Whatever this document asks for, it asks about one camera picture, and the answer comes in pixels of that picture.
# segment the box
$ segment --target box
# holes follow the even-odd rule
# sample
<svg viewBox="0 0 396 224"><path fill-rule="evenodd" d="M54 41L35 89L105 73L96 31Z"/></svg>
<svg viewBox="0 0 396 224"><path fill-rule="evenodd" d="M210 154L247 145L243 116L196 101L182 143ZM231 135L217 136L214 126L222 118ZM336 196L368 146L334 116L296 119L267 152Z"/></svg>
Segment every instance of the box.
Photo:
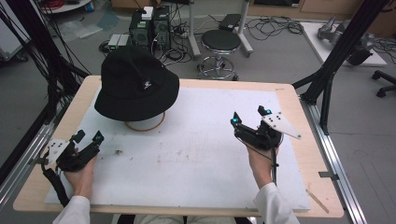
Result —
<svg viewBox="0 0 396 224"><path fill-rule="evenodd" d="M111 5L117 8L150 7L151 0L111 0Z"/></svg>
<svg viewBox="0 0 396 224"><path fill-rule="evenodd" d="M389 1L382 12L373 21L367 33L375 37L392 37L396 35L396 1Z"/></svg>

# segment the aluminum rail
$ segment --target aluminum rail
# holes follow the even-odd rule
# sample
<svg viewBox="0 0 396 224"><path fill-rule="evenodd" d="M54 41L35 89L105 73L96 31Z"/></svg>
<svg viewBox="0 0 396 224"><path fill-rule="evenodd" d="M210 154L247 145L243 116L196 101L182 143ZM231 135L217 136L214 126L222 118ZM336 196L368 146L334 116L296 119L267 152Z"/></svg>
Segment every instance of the aluminum rail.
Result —
<svg viewBox="0 0 396 224"><path fill-rule="evenodd" d="M318 110L318 107L316 105L309 105L306 102L302 102L302 105L307 110L306 112L311 115L312 125L317 131L318 140L321 143L321 150L323 155L326 157L329 169L333 175L337 176L333 182L342 196L342 203L344 203L344 207L347 209L351 221L356 224L366 224L366 218L361 211L358 199L356 198L349 180L347 179L347 174L340 158L338 157L337 151L332 143L332 139L329 135L326 135L320 127L320 111Z"/></svg>

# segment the stool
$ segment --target stool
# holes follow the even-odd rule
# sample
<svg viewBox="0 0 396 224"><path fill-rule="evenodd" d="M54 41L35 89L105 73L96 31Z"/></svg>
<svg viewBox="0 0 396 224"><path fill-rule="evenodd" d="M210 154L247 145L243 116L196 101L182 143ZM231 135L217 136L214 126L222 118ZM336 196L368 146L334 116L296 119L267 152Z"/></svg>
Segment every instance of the stool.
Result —
<svg viewBox="0 0 396 224"><path fill-rule="evenodd" d="M233 63L222 57L225 54L235 53L240 48L241 40L237 34L225 30L211 30L202 35L201 44L204 49L212 51L216 56L206 57L197 65L200 72L198 78L203 74L213 79L224 79L229 76L233 76L233 81L239 79L233 70Z"/></svg>

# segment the black metal pole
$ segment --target black metal pole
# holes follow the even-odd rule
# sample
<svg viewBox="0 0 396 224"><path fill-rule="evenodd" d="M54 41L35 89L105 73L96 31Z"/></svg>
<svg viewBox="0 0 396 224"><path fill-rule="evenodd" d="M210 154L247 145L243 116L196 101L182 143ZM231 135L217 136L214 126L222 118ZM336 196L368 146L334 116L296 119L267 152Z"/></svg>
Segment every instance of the black metal pole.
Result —
<svg viewBox="0 0 396 224"><path fill-rule="evenodd" d="M320 111L320 127L326 134L329 134L327 124L332 92L332 80L337 70L351 54L361 37L387 2L388 0L363 1L361 7L319 70L311 76L292 84L293 87L297 89L311 82L308 90L301 95L301 99L307 101L311 105L317 102L318 97L324 91L322 108Z"/></svg>

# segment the hat logo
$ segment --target hat logo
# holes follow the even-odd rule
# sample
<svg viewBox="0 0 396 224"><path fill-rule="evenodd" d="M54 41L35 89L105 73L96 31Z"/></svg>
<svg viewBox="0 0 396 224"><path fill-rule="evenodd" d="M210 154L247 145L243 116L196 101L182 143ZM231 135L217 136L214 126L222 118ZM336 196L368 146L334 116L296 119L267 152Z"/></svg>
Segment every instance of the hat logo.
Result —
<svg viewBox="0 0 396 224"><path fill-rule="evenodd" d="M151 83L149 82L149 81L146 81L145 82L145 89L147 89L148 87L150 87L151 86Z"/></svg>

